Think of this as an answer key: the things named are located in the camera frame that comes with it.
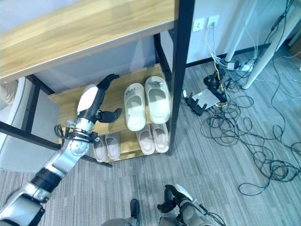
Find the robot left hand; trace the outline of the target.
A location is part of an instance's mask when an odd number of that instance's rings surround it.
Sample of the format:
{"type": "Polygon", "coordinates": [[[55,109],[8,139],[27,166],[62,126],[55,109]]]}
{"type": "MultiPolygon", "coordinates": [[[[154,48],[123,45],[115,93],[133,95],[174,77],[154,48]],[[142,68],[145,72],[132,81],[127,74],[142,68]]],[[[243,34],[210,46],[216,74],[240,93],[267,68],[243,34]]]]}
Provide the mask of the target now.
{"type": "Polygon", "coordinates": [[[86,86],[80,98],[77,108],[78,118],[84,118],[95,124],[115,122],[121,115],[122,109],[117,108],[114,112],[102,111],[100,107],[103,103],[106,90],[114,79],[118,79],[118,74],[109,74],[97,85],[86,86]]]}

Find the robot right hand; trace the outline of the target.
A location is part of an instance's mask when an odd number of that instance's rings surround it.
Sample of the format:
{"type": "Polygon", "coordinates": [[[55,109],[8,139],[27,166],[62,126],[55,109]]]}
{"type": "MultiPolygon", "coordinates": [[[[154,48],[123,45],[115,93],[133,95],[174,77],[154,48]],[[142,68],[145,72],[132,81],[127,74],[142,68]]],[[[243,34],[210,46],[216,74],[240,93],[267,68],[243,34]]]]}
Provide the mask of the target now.
{"type": "Polygon", "coordinates": [[[192,196],[180,185],[165,185],[164,202],[158,204],[157,208],[161,213],[169,213],[176,206],[180,207],[183,201],[193,201],[192,196]]]}

